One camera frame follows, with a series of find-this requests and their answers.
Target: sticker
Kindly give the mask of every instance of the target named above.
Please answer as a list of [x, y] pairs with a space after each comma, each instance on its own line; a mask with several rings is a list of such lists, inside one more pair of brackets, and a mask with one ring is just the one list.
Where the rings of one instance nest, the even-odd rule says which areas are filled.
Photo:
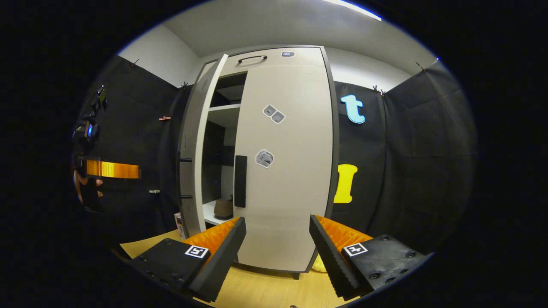
[[274, 123], [280, 124], [285, 118], [286, 116], [278, 110], [272, 115], [271, 119], [274, 121]]
[[274, 162], [274, 155], [266, 150], [260, 150], [255, 158], [255, 162], [265, 168]]
[[338, 171], [339, 183], [337, 184], [334, 203], [350, 203], [352, 201], [352, 196], [350, 196], [352, 179], [354, 178], [354, 173], [358, 172], [358, 167], [350, 164], [341, 164], [338, 166]]
[[362, 124], [366, 121], [366, 117], [359, 114], [358, 107], [363, 107], [363, 102], [356, 99], [355, 95], [347, 95], [341, 98], [341, 101], [346, 105], [346, 114], [348, 118], [356, 123]]
[[187, 251], [186, 255], [193, 256], [195, 258], [203, 259], [209, 249], [192, 245]]
[[274, 108], [272, 105], [268, 105], [266, 108], [262, 110], [262, 112], [267, 116], [270, 117], [276, 112], [276, 108]]
[[363, 245], [361, 245], [360, 243], [347, 246], [343, 249], [346, 250], [346, 252], [348, 253], [349, 256], [355, 256], [357, 254], [361, 254], [361, 253], [364, 253], [364, 252], [367, 251], [367, 249]]

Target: ceiling light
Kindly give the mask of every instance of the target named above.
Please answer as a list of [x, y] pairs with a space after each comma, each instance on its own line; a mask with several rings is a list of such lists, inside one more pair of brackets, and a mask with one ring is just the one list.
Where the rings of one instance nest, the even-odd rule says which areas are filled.
[[377, 19], [378, 21], [381, 21], [381, 18], [378, 17], [377, 15], [375, 15], [371, 12], [368, 12], [368, 11], [366, 11], [366, 10], [360, 8], [360, 7], [357, 7], [354, 4], [350, 4], [350, 3], [347, 3], [347, 2], [344, 2], [344, 1], [341, 1], [341, 0], [324, 0], [324, 1], [329, 2], [329, 3], [333, 3], [333, 4], [337, 4], [337, 5], [341, 5], [345, 8], [349, 8], [349, 9], [354, 10], [356, 12], [367, 15], [371, 18]]

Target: white sticker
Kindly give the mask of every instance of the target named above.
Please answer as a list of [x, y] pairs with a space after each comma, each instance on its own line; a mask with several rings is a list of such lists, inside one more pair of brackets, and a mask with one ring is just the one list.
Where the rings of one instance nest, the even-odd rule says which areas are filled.
[[286, 119], [286, 116], [280, 110], [278, 110], [272, 115], [271, 119], [274, 121], [274, 123], [280, 124], [283, 120]]
[[265, 114], [265, 116], [270, 117], [274, 114], [274, 112], [276, 112], [276, 108], [274, 108], [274, 106], [272, 105], [268, 105], [262, 110], [262, 112]]
[[193, 256], [195, 258], [203, 259], [209, 249], [192, 245], [187, 251], [186, 255]]
[[355, 256], [357, 254], [361, 254], [367, 251], [367, 249], [360, 243], [347, 246], [343, 249], [348, 253], [349, 256]]
[[255, 157], [255, 162], [265, 168], [268, 168], [274, 162], [274, 155], [266, 150], [260, 150]]

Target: black fabric backdrop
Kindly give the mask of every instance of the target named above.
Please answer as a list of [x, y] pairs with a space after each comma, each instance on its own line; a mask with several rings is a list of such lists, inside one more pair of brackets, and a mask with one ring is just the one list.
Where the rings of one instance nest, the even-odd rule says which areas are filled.
[[[108, 108], [99, 111], [96, 121], [100, 135], [90, 156], [104, 161], [136, 164], [141, 179], [103, 178], [99, 191], [102, 214], [89, 213], [100, 244], [115, 246], [166, 232], [160, 197], [150, 189], [160, 188], [158, 147], [162, 129], [177, 89], [166, 81], [118, 55], [105, 66], [91, 85], [86, 99], [105, 86]], [[83, 113], [88, 113], [87, 106]]]
[[170, 121], [163, 124], [162, 138], [158, 152], [158, 170], [160, 174], [160, 200], [162, 207], [162, 223], [169, 230], [175, 230], [173, 214], [179, 212], [179, 183], [177, 169], [179, 160], [179, 133], [189, 99], [192, 85], [180, 88], [173, 100], [169, 115]]
[[[386, 119], [380, 93], [358, 85], [335, 82], [339, 102], [339, 164], [358, 168], [352, 180], [350, 203], [335, 203], [331, 219], [366, 232], [376, 209], [383, 184], [386, 149]], [[353, 94], [363, 103], [359, 108], [366, 121], [348, 119], [341, 97]]]
[[358, 167], [352, 202], [332, 218], [371, 236], [388, 233], [421, 253], [456, 228], [473, 185], [477, 136], [468, 102], [436, 61], [385, 94], [335, 83], [363, 102], [363, 124], [339, 105], [340, 164]]

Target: wall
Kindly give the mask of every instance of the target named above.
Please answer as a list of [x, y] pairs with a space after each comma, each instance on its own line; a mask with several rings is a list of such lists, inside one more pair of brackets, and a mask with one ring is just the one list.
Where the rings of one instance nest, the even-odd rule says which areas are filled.
[[198, 61], [198, 56], [170, 29], [159, 25], [126, 46], [119, 56], [135, 62], [147, 71], [179, 87], [189, 79], [189, 72]]
[[[196, 77], [198, 77], [204, 63], [220, 58], [223, 53], [233, 54], [251, 49], [271, 48], [274, 46], [275, 45], [259, 45], [244, 47], [202, 57], [196, 61], [193, 69], [188, 74], [189, 79], [191, 80], [190, 83], [192, 84], [196, 81]], [[400, 69], [368, 56], [329, 47], [326, 47], [326, 53], [331, 65], [333, 80], [335, 81], [356, 84], [369, 89], [373, 89], [373, 86], [376, 85], [378, 89], [388, 91], [411, 77], [410, 74]]]
[[[235, 146], [236, 145], [236, 128], [225, 129], [225, 140], [223, 145]], [[234, 188], [234, 167], [222, 166], [221, 167], [221, 198], [225, 200], [230, 199], [232, 189]]]

